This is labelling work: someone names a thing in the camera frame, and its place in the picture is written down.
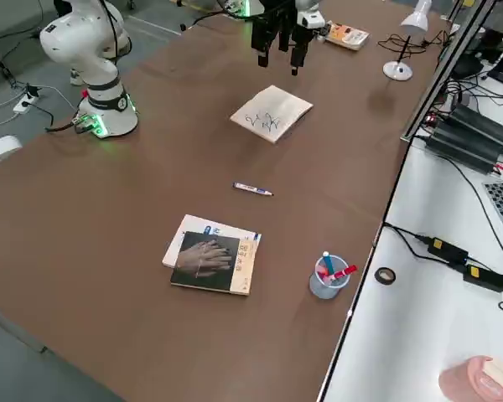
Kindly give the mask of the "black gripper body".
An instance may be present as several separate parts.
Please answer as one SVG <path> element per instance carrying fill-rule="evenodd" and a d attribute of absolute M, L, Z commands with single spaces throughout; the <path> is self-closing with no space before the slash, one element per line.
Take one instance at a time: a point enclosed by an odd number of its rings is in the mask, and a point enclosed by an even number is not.
<path fill-rule="evenodd" d="M 296 23 L 296 4 L 294 0 L 259 0 L 260 13 L 253 15 L 253 23 L 289 24 Z"/>
<path fill-rule="evenodd" d="M 307 49 L 315 34 L 316 30 L 314 28 L 305 28 L 301 25 L 296 25 L 293 29 L 293 50 Z"/>

